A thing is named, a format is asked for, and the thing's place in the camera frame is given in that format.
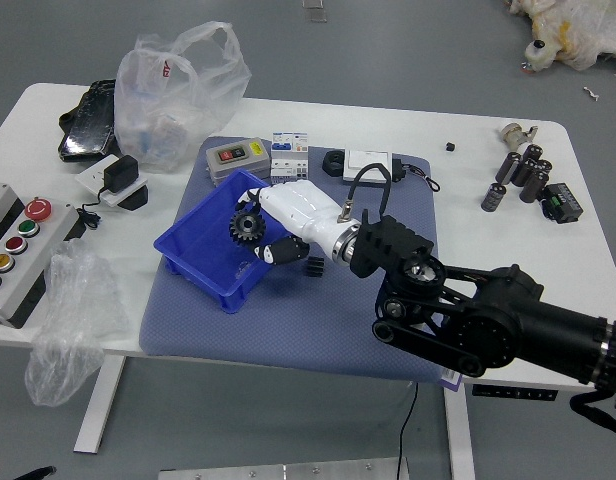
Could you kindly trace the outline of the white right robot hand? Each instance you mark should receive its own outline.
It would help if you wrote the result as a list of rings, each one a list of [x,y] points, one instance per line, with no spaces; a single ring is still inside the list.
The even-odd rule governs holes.
[[[259,205],[289,233],[317,244],[331,260],[351,262],[361,223],[352,217],[353,200],[337,203],[310,180],[298,180],[246,190],[239,207]]]

